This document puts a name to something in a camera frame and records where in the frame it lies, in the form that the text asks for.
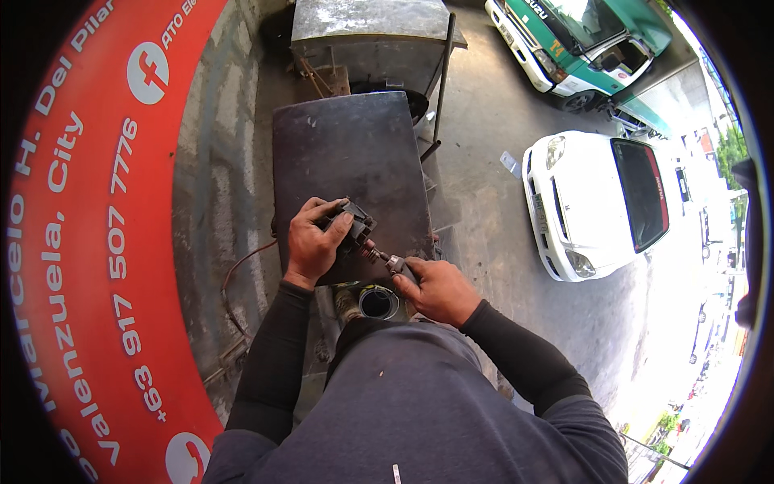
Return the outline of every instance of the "workbench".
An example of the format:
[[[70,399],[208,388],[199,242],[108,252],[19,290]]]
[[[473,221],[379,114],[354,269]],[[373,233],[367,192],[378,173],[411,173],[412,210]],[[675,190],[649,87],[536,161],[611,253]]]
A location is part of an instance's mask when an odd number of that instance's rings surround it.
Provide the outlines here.
[[[296,0],[290,48],[316,69],[346,66],[351,84],[386,82],[429,98],[448,23],[441,0]],[[454,46],[467,49],[459,29]]]
[[[288,264],[290,220],[310,197],[349,198],[377,226],[388,254],[433,257],[430,211],[411,115],[402,91],[337,96],[278,108],[272,149],[279,258]],[[384,263],[352,251],[318,285],[388,278]]]

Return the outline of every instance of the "windshield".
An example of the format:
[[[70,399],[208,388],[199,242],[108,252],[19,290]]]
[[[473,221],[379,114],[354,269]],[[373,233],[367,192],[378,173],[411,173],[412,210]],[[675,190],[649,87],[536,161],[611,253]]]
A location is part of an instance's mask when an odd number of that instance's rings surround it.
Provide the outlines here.
[[[584,49],[624,31],[621,20],[602,0],[543,0],[543,4]]]
[[[613,139],[613,154],[624,191],[634,250],[650,247],[670,226],[661,173],[650,146]]]

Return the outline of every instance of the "green truck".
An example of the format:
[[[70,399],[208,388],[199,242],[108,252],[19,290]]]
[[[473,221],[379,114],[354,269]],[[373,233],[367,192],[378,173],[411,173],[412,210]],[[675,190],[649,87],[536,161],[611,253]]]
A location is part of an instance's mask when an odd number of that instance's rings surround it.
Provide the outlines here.
[[[564,111],[604,109],[629,135],[712,123],[700,61],[653,0],[487,0],[535,89]]]

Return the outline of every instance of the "honda car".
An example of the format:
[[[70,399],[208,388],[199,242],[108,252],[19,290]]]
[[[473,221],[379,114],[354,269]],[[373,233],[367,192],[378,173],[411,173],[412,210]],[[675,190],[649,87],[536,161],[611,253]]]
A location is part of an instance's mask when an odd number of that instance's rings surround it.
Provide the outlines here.
[[[522,179],[548,274],[599,279],[658,243],[683,216],[672,164],[643,142],[578,131],[546,136],[526,150]]]

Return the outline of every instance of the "facebook icon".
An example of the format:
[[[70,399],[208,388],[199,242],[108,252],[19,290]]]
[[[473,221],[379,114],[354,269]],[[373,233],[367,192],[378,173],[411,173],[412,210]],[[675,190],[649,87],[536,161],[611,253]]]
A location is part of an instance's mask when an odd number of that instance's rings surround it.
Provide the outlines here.
[[[138,101],[145,105],[161,101],[170,82],[170,66],[161,47],[153,42],[135,47],[126,64],[126,80]]]

